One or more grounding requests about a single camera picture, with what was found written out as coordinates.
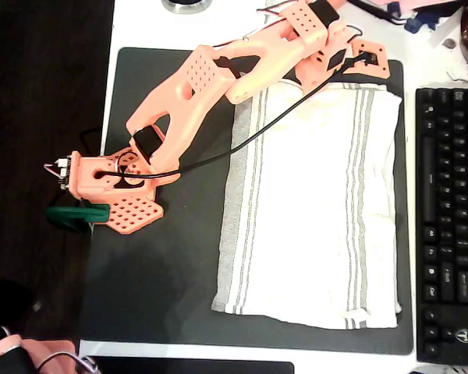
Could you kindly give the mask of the person's hand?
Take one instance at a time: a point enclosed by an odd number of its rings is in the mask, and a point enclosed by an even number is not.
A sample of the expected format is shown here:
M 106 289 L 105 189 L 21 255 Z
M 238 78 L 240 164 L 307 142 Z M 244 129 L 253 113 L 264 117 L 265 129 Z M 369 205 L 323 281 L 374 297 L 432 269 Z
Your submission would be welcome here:
M 18 347 L 26 351 L 36 369 L 54 353 L 75 354 L 74 344 L 69 340 L 38 341 L 23 339 L 20 335 L 13 334 L 0 340 L 0 358 L 5 358 L 7 351 L 11 348 L 17 350 Z M 67 355 L 58 355 L 43 365 L 40 373 L 76 373 L 76 363 Z

